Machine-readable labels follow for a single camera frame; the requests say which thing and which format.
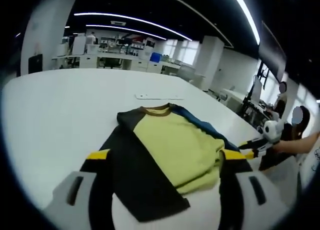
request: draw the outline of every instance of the computer screen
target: computer screen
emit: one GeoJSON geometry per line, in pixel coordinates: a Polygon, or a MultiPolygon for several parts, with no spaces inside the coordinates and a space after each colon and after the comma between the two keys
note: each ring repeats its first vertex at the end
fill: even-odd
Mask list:
{"type": "Polygon", "coordinates": [[[254,76],[251,102],[259,104],[261,91],[262,91],[262,83],[257,76],[254,76]]]}
{"type": "Polygon", "coordinates": [[[287,56],[270,29],[262,24],[259,58],[269,68],[278,82],[281,82],[287,63],[287,56]]]}

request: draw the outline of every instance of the ceiling light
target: ceiling light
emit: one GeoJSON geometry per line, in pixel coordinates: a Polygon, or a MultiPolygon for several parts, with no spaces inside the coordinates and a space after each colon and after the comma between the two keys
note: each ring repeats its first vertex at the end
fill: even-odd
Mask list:
{"type": "Polygon", "coordinates": [[[143,22],[146,24],[151,24],[153,26],[156,26],[158,28],[162,28],[164,30],[167,30],[169,32],[172,32],[174,34],[177,34],[185,39],[187,39],[188,41],[192,41],[192,39],[188,38],[187,36],[182,35],[181,33],[178,33],[176,31],[173,31],[165,26],[161,26],[159,24],[150,22],[150,21],[146,21],[146,20],[142,20],[139,18],[135,18],[135,17],[131,17],[131,16],[124,16],[124,15],[118,15],[118,14],[113,14],[113,13],[99,13],[99,12],[82,12],[82,13],[75,13],[75,16],[87,16],[87,15],[99,15],[99,16],[111,16],[111,17],[118,17],[118,18],[124,18],[124,19],[130,19],[130,20],[135,20],[135,21],[139,21],[139,22],[143,22]]]}
{"type": "Polygon", "coordinates": [[[126,27],[108,26],[108,25],[93,25],[93,24],[87,24],[86,26],[87,27],[99,27],[99,28],[111,28],[111,29],[123,29],[123,30],[127,30],[127,31],[132,31],[132,32],[137,32],[137,33],[141,33],[141,34],[150,35],[150,36],[162,39],[162,40],[167,40],[166,38],[161,37],[161,36],[157,36],[157,35],[154,35],[154,34],[151,34],[151,33],[147,33],[147,32],[144,32],[144,31],[139,31],[139,30],[134,30],[134,29],[126,28],[126,27]]]}
{"type": "Polygon", "coordinates": [[[257,30],[257,27],[255,25],[255,22],[249,12],[249,9],[247,8],[247,5],[245,4],[245,1],[244,0],[236,0],[236,1],[238,2],[240,7],[242,8],[242,11],[244,12],[244,14],[246,16],[246,19],[248,20],[248,22],[250,24],[253,35],[255,37],[256,44],[259,45],[260,44],[260,36],[259,36],[258,30],[257,30]]]}

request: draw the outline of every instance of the blue garment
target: blue garment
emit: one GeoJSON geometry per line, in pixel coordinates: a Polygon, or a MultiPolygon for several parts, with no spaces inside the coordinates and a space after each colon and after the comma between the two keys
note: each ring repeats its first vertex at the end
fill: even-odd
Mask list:
{"type": "Polygon", "coordinates": [[[235,146],[234,144],[229,142],[228,139],[226,139],[226,137],[223,136],[221,133],[217,132],[217,130],[215,130],[215,128],[210,123],[208,123],[206,121],[200,121],[198,118],[193,116],[184,107],[172,104],[171,110],[172,110],[173,113],[175,113],[175,114],[177,114],[179,116],[182,116],[185,119],[187,119],[190,123],[192,123],[195,126],[197,126],[198,128],[200,128],[206,134],[209,134],[210,136],[214,137],[215,139],[222,139],[224,141],[225,149],[240,152],[240,150],[239,150],[239,148],[237,146],[235,146]]]}

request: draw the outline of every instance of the white pillar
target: white pillar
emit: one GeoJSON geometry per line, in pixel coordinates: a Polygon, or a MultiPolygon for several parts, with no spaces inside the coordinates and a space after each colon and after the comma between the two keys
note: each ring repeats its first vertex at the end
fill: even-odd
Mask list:
{"type": "Polygon", "coordinates": [[[203,75],[201,89],[208,91],[224,50],[224,42],[216,36],[204,36],[195,64],[195,73],[203,75]]]}
{"type": "Polygon", "coordinates": [[[52,58],[64,36],[75,0],[43,0],[34,9],[25,30],[21,51],[21,75],[29,73],[29,58],[42,54],[43,71],[52,68],[52,58]]]}
{"type": "Polygon", "coordinates": [[[174,60],[177,60],[177,59],[178,59],[179,53],[180,53],[181,48],[182,48],[182,43],[183,43],[183,41],[178,41],[178,42],[176,43],[176,46],[175,46],[175,49],[174,49],[174,52],[173,52],[172,59],[174,59],[174,60]]]}

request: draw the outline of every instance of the black ceiling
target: black ceiling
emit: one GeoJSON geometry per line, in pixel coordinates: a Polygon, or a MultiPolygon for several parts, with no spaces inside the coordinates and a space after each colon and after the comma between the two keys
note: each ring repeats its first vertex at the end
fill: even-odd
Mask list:
{"type": "MultiPolygon", "coordinates": [[[[26,15],[39,0],[14,0],[9,25],[11,35],[26,27],[26,15]],[[16,11],[19,6],[23,11],[16,11]]],[[[201,13],[221,31],[236,51],[258,57],[258,47],[247,19],[236,0],[182,0],[201,13]]],[[[320,34],[316,27],[319,0],[244,0],[258,31],[264,21],[271,29],[287,55],[286,71],[303,83],[320,99],[319,50],[320,34]]],[[[206,20],[177,0],[76,0],[70,14],[67,31],[77,32],[86,24],[110,25],[110,17],[73,16],[79,12],[101,12],[141,18],[163,25],[193,40],[204,35],[218,36],[225,45],[227,40],[206,20]]],[[[127,28],[159,35],[164,38],[183,39],[169,31],[141,22],[125,20],[127,28]]]]}

